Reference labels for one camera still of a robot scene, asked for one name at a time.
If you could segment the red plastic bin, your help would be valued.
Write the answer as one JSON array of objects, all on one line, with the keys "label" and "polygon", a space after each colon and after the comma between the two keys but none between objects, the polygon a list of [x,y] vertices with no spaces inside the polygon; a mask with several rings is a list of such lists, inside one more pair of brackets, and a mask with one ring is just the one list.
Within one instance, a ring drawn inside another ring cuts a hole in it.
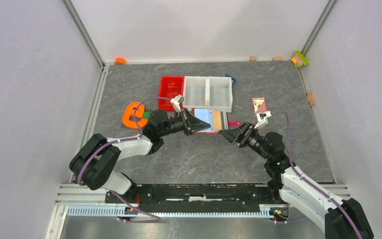
[{"label": "red plastic bin", "polygon": [[159,97],[168,98],[168,100],[159,99],[158,107],[161,110],[173,112],[175,109],[170,103],[171,98],[183,93],[184,76],[162,76],[159,87]]}]

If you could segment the orange tape roll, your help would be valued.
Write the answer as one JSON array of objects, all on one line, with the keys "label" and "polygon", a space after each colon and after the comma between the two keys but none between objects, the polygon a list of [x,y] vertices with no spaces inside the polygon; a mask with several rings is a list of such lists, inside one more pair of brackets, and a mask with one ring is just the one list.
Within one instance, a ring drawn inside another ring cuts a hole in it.
[{"label": "orange tape roll", "polygon": [[126,60],[122,57],[117,57],[114,60],[114,65],[125,65],[125,64],[126,64]]}]

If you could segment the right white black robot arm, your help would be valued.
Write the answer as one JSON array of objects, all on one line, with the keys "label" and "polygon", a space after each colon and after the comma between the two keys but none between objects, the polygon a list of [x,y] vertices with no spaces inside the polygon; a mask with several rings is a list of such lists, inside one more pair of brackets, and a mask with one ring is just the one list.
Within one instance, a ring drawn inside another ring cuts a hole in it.
[{"label": "right white black robot arm", "polygon": [[240,148],[249,147],[266,160],[271,177],[267,195],[271,202],[289,203],[314,222],[327,239],[372,239],[374,233],[354,198],[343,199],[310,179],[286,154],[283,136],[268,132],[261,136],[249,122],[221,130],[220,135]]}]

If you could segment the small wooden block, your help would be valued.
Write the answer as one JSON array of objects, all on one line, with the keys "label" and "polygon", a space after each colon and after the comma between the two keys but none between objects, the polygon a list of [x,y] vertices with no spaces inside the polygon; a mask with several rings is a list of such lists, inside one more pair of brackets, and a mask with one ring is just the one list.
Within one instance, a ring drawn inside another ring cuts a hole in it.
[{"label": "small wooden block", "polygon": [[283,57],[281,56],[273,57],[273,61],[283,61]]},{"label": "small wooden block", "polygon": [[251,62],[255,62],[255,61],[257,61],[256,56],[250,56],[250,57],[249,57],[249,61],[251,61]]}]

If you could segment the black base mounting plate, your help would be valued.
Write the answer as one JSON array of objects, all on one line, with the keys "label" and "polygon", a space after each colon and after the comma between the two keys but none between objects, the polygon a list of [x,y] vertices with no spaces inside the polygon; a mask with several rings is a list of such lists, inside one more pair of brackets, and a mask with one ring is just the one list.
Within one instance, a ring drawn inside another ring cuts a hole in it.
[{"label": "black base mounting plate", "polygon": [[123,198],[149,213],[252,213],[285,205],[267,184],[136,184]]}]

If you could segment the wooden arch block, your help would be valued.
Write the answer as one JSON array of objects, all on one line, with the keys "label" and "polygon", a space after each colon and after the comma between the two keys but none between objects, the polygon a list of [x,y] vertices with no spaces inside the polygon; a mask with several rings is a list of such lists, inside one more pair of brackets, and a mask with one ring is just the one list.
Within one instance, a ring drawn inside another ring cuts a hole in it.
[{"label": "wooden arch block", "polygon": [[313,99],[313,93],[312,92],[308,92],[307,94],[306,94],[306,99],[307,99],[307,102],[308,102],[308,104],[309,104],[309,106],[310,107],[313,107],[313,106],[315,106],[315,101],[314,101],[314,99]]}]

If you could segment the colourful stacked toy bricks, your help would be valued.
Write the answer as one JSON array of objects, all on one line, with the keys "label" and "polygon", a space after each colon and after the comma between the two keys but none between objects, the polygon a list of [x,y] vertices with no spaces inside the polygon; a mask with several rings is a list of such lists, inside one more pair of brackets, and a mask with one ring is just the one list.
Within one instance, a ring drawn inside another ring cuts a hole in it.
[{"label": "colourful stacked toy bricks", "polygon": [[309,64],[309,61],[304,57],[304,55],[299,52],[295,51],[294,56],[291,58],[292,63],[297,67],[300,68],[302,66],[306,66]]}]

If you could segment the small wooden block right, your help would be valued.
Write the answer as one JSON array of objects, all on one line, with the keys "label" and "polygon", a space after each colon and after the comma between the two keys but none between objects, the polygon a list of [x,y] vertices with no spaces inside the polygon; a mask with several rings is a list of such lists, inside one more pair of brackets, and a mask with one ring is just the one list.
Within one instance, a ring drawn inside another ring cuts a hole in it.
[{"label": "small wooden block right", "polygon": [[283,61],[283,57],[281,56],[273,57],[273,61]]}]

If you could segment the red card holder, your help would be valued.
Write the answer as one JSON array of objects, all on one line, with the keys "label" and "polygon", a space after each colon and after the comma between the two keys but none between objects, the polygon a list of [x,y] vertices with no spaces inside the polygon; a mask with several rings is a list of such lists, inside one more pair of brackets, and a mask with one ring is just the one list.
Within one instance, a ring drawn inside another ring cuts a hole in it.
[{"label": "red card holder", "polygon": [[[214,131],[213,130],[213,116],[212,116],[212,111],[213,110],[209,110],[209,109],[192,109],[191,113],[197,117],[198,119],[202,120],[202,121],[205,121],[207,123],[210,123],[211,125],[211,128],[208,128],[208,129],[205,129],[205,130],[201,130],[201,131],[198,131],[197,133],[199,134],[219,134],[219,131]],[[241,121],[230,121],[228,119],[228,126],[230,128],[235,128],[235,127],[239,127],[242,125],[242,122]]]}]

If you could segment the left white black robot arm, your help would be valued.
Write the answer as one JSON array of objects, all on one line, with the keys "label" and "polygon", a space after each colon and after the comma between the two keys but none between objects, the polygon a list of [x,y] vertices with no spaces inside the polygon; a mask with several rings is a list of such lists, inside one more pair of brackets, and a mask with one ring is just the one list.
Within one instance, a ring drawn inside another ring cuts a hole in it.
[{"label": "left white black robot arm", "polygon": [[155,153],[163,146],[164,136],[178,132],[193,135],[210,127],[209,123],[195,117],[187,109],[175,117],[168,117],[165,110],[155,110],[142,135],[106,138],[100,133],[94,134],[71,160],[69,169],[79,185],[86,185],[90,190],[103,188],[114,191],[119,199],[130,203],[136,198],[136,189],[125,174],[114,171],[119,160]]}]

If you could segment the green toy brick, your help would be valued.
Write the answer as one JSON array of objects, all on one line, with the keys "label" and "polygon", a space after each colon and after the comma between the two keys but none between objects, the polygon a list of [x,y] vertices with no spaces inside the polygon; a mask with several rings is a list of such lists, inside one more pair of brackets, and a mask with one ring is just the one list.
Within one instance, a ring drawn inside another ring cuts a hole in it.
[{"label": "green toy brick", "polygon": [[151,113],[150,113],[150,112],[144,112],[144,113],[142,114],[142,118],[144,118],[144,119],[149,119],[150,116],[151,116]]}]

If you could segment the aluminium frame rail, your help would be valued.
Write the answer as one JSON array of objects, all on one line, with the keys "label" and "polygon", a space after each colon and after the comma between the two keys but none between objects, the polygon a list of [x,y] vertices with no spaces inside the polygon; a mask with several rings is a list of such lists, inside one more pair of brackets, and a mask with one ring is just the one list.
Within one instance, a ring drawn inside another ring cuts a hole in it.
[{"label": "aluminium frame rail", "polygon": [[80,215],[128,217],[138,209],[158,217],[268,217],[285,207],[274,199],[267,184],[136,184],[124,194],[109,189],[63,184],[56,204],[74,208]]}]

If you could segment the orange letter e toy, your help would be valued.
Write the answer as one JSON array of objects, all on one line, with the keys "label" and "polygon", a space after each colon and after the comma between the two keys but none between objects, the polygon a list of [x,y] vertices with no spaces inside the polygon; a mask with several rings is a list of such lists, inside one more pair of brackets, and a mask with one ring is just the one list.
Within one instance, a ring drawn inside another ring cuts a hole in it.
[{"label": "orange letter e toy", "polygon": [[138,109],[136,109],[139,104],[139,102],[132,102],[126,107],[122,116],[122,123],[125,127],[130,129],[138,129],[135,120],[138,122],[140,127],[147,125],[149,119],[142,118],[142,114],[146,112],[146,108],[144,105],[140,105]]}]

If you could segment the small wooden block left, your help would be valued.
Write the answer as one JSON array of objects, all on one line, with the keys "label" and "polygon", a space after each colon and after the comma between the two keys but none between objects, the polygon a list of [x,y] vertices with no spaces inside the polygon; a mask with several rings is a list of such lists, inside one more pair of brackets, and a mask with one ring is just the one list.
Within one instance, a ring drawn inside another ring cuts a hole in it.
[{"label": "small wooden block left", "polygon": [[255,62],[255,61],[257,61],[256,56],[250,56],[250,57],[249,57],[249,61],[251,61],[251,62]]}]

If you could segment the white two-compartment bin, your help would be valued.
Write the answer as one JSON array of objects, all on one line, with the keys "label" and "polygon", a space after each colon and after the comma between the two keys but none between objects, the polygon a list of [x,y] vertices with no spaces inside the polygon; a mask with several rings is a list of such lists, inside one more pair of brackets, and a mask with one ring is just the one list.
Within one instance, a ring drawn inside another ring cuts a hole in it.
[{"label": "white two-compartment bin", "polygon": [[231,77],[185,76],[182,103],[184,108],[232,111]]}]

